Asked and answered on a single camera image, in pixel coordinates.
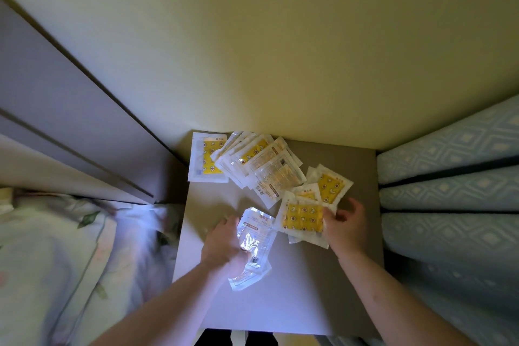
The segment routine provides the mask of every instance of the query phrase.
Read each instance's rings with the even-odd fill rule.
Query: gray tabletop
[[[354,182],[346,196],[364,203],[369,222],[368,254],[382,264],[382,232],[375,151],[287,140],[303,161],[301,169],[324,166]],[[343,198],[339,208],[347,208]],[[222,217],[254,206],[276,216],[280,203],[266,209],[252,190],[227,184],[192,182],[173,280],[200,262],[207,230]],[[272,272],[245,290],[228,283],[218,291],[202,328],[343,335],[370,338],[377,332],[331,249],[301,242],[290,245],[278,233],[269,261]]]

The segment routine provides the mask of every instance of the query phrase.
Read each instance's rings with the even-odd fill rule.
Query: left hand
[[[228,278],[239,276],[251,257],[250,252],[244,251],[238,242],[238,222],[236,216],[222,219],[207,233],[202,248],[201,262],[224,268]]]

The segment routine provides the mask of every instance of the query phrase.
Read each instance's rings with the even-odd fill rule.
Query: forearm
[[[474,346],[367,255],[343,255],[340,263],[388,346]]]
[[[110,328],[93,345],[191,345],[225,279],[222,266],[198,264],[165,293]]]

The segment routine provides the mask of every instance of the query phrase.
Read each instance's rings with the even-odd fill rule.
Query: stack of packets
[[[270,208],[283,193],[306,182],[302,161],[283,137],[233,132],[193,133],[188,181],[228,182],[254,190]]]
[[[289,236],[289,243],[308,241],[328,249],[322,236],[323,211],[333,213],[346,192],[353,186],[349,179],[322,164],[308,167],[304,185],[286,191],[276,217],[275,227]]]
[[[251,259],[240,276],[229,279],[232,290],[243,290],[272,271],[268,254],[277,234],[274,221],[272,216],[254,207],[243,212],[237,228],[238,241],[244,251],[251,253]]]

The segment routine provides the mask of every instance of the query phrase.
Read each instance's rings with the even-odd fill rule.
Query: table
[[[369,223],[368,254],[382,264],[382,231],[375,151],[287,140],[292,151],[308,166],[324,166],[354,182],[346,196],[364,203]],[[200,262],[207,230],[222,217],[254,206],[276,216],[281,202],[268,209],[248,188],[192,182],[173,280]],[[347,208],[343,198],[339,208]],[[334,252],[301,242],[289,245],[279,232],[269,254],[272,272],[245,290],[233,292],[229,284],[218,291],[202,328],[290,332],[293,334],[376,337],[377,331],[354,288],[344,275]]]

